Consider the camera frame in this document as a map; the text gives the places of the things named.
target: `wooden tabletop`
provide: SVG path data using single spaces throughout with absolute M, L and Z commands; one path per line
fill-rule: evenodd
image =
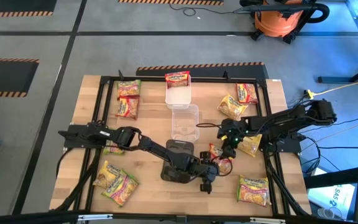
M 75 124 L 86 124 L 91 121 L 99 80 L 100 76 L 84 76 L 73 115 Z M 276 113 L 285 110 L 287 104 L 281 81 L 267 80 L 267 88 L 272 112 Z M 192 83 L 191 90 L 191 104 L 195 104 L 199 108 L 200 123 L 220 124 L 222 119 L 226 117 L 216 107 L 228 93 L 236 97 L 236 89 L 233 83 Z M 104 91 L 102 102 L 104 102 L 106 92 L 107 90 Z M 260 98 L 263 99 L 262 90 L 259 90 L 259 94 Z M 164 82 L 142 82 L 137 121 L 115 117 L 118 106 L 116 98 L 117 90 L 116 85 L 114 85 L 107 122 L 109 127 L 137 127 L 142 131 L 142 134 L 163 146 L 168 139 L 172 138 L 172 111 L 165 104 Z M 243 113 L 243 116 L 251 115 L 256 115 L 255 105 L 250 105 Z M 200 138 L 195 142 L 196 156 L 199 156 L 201 151 L 207 151 L 209 143 L 217 146 L 222 144 L 221 140 L 216 138 L 217 131 L 216 128 L 200 129 Z M 77 184 L 84 151 L 84 149 L 74 149 L 62 161 L 50 202 L 51 209 L 59 206 Z M 299 159 L 294 154 L 280 153 L 280 156 L 286 186 L 303 209 L 310 213 Z M 163 161 L 148 152 L 126 152 L 123 156 L 102 155 L 99 167 L 104 161 L 108 161 L 134 175 L 140 185 L 122 208 L 118 208 L 110 198 L 101 195 L 104 189 L 96 187 L 91 207 L 93 212 L 234 216 L 272 215 L 270 206 L 261 207 L 253 203 L 236 201 L 236 190 L 240 174 L 249 178 L 266 177 L 261 152 L 258 152 L 256 157 L 253 158 L 238 151 L 233 162 L 232 173 L 226 177 L 217 177 L 213 182 L 213 191 L 210 195 L 200 192 L 201 180 L 199 179 L 189 184 L 178 184 L 162 180 L 160 173 Z M 80 208 L 85 207 L 87 189 L 88 184 L 84 188 Z M 278 210 L 282 213 L 282 201 L 277 186 L 276 195 Z

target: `clear plastic container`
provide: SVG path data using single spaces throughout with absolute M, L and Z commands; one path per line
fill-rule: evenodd
M 188 86 L 165 87 L 165 103 L 170 109 L 187 109 L 191 103 L 191 77 Z
M 195 142 L 200 137 L 197 124 L 197 105 L 188 105 L 187 109 L 172 109 L 172 139 Z

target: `concrete floor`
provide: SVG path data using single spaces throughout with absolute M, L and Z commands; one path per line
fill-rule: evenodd
M 71 30 L 80 2 L 58 1 L 55 14 L 48 18 L 0 18 L 0 30 Z M 237 7 L 233 2 L 228 1 L 223 8 L 210 8 L 233 10 Z M 327 5 L 331 9 L 329 19 L 308 24 L 303 31 L 357 32 L 344 3 Z M 80 30 L 252 31 L 253 28 L 248 15 L 220 16 L 198 11 L 195 17 L 186 17 L 162 4 L 94 0 L 86 5 Z M 0 37 L 0 57 L 40 59 L 27 97 L 0 98 L 0 138 L 4 140 L 0 147 L 0 215 L 12 209 L 67 41 L 68 37 Z M 129 76 L 134 75 L 139 66 L 253 61 L 265 62 L 269 77 L 282 80 L 291 105 L 304 89 L 319 92 L 338 86 L 317 84 L 318 76 L 351 76 L 358 69 L 358 37 L 297 37 L 291 45 L 273 38 L 255 43 L 249 37 L 223 36 L 77 37 L 23 212 L 48 210 L 55 184 L 54 167 L 63 147 L 63 138 L 57 131 L 66 129 L 71 121 L 83 75 L 117 75 L 120 69 Z M 358 117 L 358 86 L 317 97 L 321 98 L 333 103 L 338 122 Z M 308 136 L 318 140 L 356 123 L 311 131 Z M 358 146 L 358 127 L 319 145 Z M 325 149 L 322 155 L 340 169 L 358 167 L 358 149 Z M 302 155 L 304 159 L 315 156 L 316 150 L 312 147 Z M 324 159 L 320 166 L 335 170 Z

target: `orange shop vacuum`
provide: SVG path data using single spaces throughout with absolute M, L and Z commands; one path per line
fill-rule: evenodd
M 323 22 L 329 16 L 329 8 L 316 0 L 240 0 L 242 8 L 236 13 L 250 12 L 257 29 L 251 38 L 255 41 L 263 36 L 281 37 L 290 44 L 306 23 Z M 311 18 L 315 11 L 319 17 Z

